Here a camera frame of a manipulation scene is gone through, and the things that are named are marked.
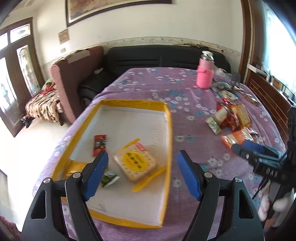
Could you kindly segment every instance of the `pink sofa side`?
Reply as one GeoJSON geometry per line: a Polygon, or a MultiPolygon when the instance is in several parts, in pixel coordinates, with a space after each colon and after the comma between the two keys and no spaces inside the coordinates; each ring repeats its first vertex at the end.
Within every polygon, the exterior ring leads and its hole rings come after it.
{"type": "Polygon", "coordinates": [[[88,51],[89,53],[84,52],[87,55],[85,57],[81,57],[78,52],[63,58],[53,64],[50,69],[65,115],[70,123],[73,123],[83,111],[77,92],[78,85],[100,67],[104,55],[104,49],[101,46],[92,47],[88,51]]]}

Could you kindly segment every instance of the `sofa backrest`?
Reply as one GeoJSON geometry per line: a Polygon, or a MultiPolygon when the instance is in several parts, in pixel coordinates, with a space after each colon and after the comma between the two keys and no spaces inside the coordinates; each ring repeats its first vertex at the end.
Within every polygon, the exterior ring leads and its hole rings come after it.
{"type": "MultiPolygon", "coordinates": [[[[222,53],[212,51],[215,65],[231,72],[222,53]]],[[[131,68],[176,67],[197,69],[202,49],[175,45],[137,45],[111,48],[105,56],[104,67],[116,77],[131,68]]]]}
{"type": "Polygon", "coordinates": [[[57,85],[61,104],[71,123],[83,111],[77,87],[100,66],[103,54],[104,50],[101,46],[92,47],[63,58],[53,64],[50,69],[57,85]]]}

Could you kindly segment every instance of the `screw head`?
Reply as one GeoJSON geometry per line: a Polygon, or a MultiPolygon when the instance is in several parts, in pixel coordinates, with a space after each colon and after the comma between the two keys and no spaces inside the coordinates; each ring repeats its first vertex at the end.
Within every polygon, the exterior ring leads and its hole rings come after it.
{"type": "Polygon", "coordinates": [[[207,177],[207,178],[211,178],[212,176],[213,176],[212,173],[210,173],[210,172],[205,172],[205,177],[207,177]]]}
{"type": "Polygon", "coordinates": [[[241,183],[241,182],[242,182],[242,179],[241,179],[240,177],[236,177],[234,180],[235,180],[237,183],[241,183]]]}
{"type": "Polygon", "coordinates": [[[44,182],[44,183],[49,183],[49,182],[50,182],[50,178],[49,178],[49,177],[45,178],[45,179],[43,180],[43,182],[44,182]]]}
{"type": "Polygon", "coordinates": [[[73,174],[73,177],[74,177],[74,178],[79,178],[80,176],[81,176],[80,172],[75,172],[75,173],[73,174]]]}

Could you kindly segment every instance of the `floor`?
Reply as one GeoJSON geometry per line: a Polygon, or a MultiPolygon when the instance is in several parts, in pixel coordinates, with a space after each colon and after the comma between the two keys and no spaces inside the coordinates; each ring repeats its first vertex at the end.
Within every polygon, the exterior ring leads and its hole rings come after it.
{"type": "Polygon", "coordinates": [[[20,231],[33,200],[33,186],[69,127],[34,119],[29,128],[23,128],[13,138],[0,123],[0,169],[8,178],[13,221],[20,231]]]}

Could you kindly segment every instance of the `purple floral tablecloth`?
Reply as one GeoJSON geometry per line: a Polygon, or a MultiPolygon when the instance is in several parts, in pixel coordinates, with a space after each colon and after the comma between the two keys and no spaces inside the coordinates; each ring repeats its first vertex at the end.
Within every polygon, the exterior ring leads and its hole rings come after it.
{"type": "MultiPolygon", "coordinates": [[[[212,90],[196,86],[197,73],[190,69],[180,68],[137,68],[130,69],[114,83],[96,96],[88,108],[69,128],[68,132],[55,148],[33,189],[36,193],[42,180],[50,177],[58,160],[68,145],[71,137],[85,120],[91,109],[103,99],[144,99],[166,102],[170,106],[173,120],[173,165],[170,197],[163,227],[160,229],[133,229],[117,226],[94,219],[94,222],[105,241],[114,240],[182,240],[196,211],[198,202],[189,194],[183,177],[177,167],[176,155],[179,150],[186,150],[194,162],[203,170],[210,171],[219,178],[232,180],[239,176],[243,179],[249,193],[253,195],[261,178],[252,173],[247,161],[235,156],[221,141],[221,135],[231,133],[229,128],[214,135],[205,119],[216,112],[216,102],[221,98],[212,90]]],[[[246,93],[251,90],[242,85],[246,93]]],[[[285,150],[280,134],[270,115],[260,104],[259,107],[249,103],[239,95],[251,118],[252,127],[260,134],[258,141],[280,151],[285,150]]],[[[261,193],[255,198],[258,208],[261,193]]],[[[221,213],[223,201],[219,200],[217,210],[221,213]]],[[[75,232],[71,224],[67,205],[63,205],[66,226],[71,237],[75,232]]],[[[220,216],[214,219],[210,237],[215,236],[220,216]]]]}

